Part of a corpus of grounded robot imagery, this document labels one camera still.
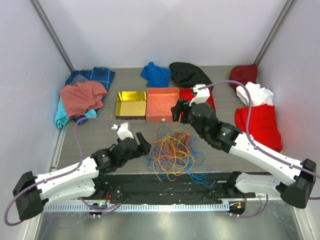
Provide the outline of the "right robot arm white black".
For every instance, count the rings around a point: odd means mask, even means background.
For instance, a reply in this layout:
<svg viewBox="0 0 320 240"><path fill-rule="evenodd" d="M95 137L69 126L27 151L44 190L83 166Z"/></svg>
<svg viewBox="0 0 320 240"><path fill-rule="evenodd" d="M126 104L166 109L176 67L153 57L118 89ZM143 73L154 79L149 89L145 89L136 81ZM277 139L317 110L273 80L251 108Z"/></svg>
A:
<svg viewBox="0 0 320 240"><path fill-rule="evenodd" d="M216 111L207 102L178 99L170 110L174 122L190 124L212 148L243 158L270 173L270 176L239 173L225 186L230 197L262 193L280 197L293 207L306 208L316 183L314 161L287 157L253 140L236 126L218 120Z"/></svg>

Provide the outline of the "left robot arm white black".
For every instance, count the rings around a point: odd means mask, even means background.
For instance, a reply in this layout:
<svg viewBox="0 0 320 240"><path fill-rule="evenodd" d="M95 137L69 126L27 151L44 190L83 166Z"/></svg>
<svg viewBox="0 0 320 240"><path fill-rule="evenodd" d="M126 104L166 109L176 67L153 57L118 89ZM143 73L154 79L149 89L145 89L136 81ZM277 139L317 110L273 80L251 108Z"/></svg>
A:
<svg viewBox="0 0 320 240"><path fill-rule="evenodd" d="M102 178L129 160L148 155L150 150L151 144L138 132L133 138L118 139L116 144L57 171L39 175L25 172L12 191L19 220L29 220L54 203L87 197L102 199L107 192Z"/></svg>

